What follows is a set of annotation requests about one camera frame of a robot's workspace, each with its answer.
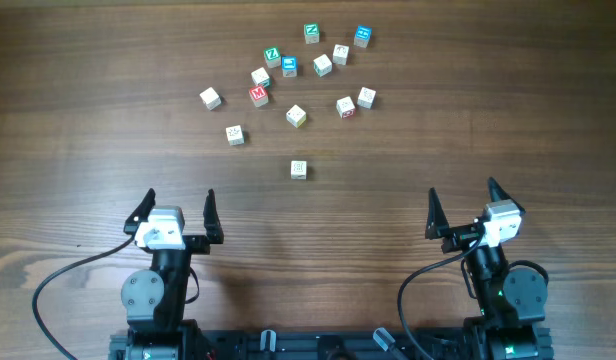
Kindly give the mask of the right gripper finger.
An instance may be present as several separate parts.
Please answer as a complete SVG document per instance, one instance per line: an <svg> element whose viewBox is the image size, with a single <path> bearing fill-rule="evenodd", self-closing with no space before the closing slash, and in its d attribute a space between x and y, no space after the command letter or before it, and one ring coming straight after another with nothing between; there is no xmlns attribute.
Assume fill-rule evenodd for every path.
<svg viewBox="0 0 616 360"><path fill-rule="evenodd" d="M488 178L487 185L492 202L510 200L519 209L521 216L526 213L525 208L521 204L519 204L513 197L511 197L493 177Z"/></svg>
<svg viewBox="0 0 616 360"><path fill-rule="evenodd" d="M426 221L425 237L429 240L446 237L449 228L450 226L436 189L430 188L428 191L428 217Z"/></svg>

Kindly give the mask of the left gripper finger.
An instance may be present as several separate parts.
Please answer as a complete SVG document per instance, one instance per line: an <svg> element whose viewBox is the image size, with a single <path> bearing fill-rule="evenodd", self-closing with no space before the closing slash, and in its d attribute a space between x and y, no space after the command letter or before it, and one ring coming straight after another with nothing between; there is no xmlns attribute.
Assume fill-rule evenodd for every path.
<svg viewBox="0 0 616 360"><path fill-rule="evenodd" d="M139 228L139 225L148 220L148 216L156 204L155 197L155 190L150 188L140 204L124 222L123 232L126 235L134 236Z"/></svg>
<svg viewBox="0 0 616 360"><path fill-rule="evenodd" d="M217 212L215 192L213 189L208 190L204 204L203 217L203 226L206 230L208 242L210 244L223 244L224 232Z"/></svg>

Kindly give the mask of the white block green E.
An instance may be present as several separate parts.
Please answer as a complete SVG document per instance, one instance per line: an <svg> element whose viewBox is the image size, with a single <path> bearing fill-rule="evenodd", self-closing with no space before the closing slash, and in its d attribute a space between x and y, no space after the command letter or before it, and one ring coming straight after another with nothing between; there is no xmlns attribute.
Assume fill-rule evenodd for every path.
<svg viewBox="0 0 616 360"><path fill-rule="evenodd" d="M227 127L226 135L231 146L242 145L245 143L244 133L240 125Z"/></svg>

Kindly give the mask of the plain white block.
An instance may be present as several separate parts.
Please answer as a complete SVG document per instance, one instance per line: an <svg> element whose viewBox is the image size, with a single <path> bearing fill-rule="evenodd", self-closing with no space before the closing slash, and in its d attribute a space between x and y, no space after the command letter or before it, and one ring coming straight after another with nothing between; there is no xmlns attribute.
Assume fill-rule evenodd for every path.
<svg viewBox="0 0 616 360"><path fill-rule="evenodd" d="M199 94L200 99L209 111L222 104L221 96L213 87L209 87Z"/></svg>

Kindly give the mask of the red M block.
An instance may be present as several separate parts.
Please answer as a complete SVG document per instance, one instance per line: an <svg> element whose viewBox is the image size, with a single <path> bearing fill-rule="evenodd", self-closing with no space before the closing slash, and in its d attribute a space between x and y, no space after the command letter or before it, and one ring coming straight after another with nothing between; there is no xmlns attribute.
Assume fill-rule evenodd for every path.
<svg viewBox="0 0 616 360"><path fill-rule="evenodd" d="M269 102L268 92L263 85L250 88L248 94L256 107L261 107Z"/></svg>

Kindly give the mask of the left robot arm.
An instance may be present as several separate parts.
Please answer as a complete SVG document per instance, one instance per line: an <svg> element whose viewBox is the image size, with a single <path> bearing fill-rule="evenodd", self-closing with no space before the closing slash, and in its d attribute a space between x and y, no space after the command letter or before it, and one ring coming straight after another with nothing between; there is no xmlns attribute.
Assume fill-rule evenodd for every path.
<svg viewBox="0 0 616 360"><path fill-rule="evenodd" d="M187 296L194 255L207 255L210 246L224 242L213 190L203 210L205 232L185 235L183 211L178 206L158 206L150 189L124 224L124 233L152 255L147 270L131 274L123 283L121 302L129 329L110 337L110 360L214 359L215 347L194 320L185 320L185 306L197 297Z"/></svg>

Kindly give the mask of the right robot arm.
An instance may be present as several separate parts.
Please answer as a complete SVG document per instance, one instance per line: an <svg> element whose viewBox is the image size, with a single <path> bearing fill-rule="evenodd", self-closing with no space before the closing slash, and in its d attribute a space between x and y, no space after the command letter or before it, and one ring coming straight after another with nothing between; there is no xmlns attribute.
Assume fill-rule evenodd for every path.
<svg viewBox="0 0 616 360"><path fill-rule="evenodd" d="M503 243L519 235L525 209L494 178L488 191L482 214L452 227L436 190L429 190L425 236L441 239L443 253L462 252L462 276L481 314L459 328L420 329L417 338L435 359L552 359L550 330L539 326L546 317L548 273L528 260L510 262L503 251Z"/></svg>

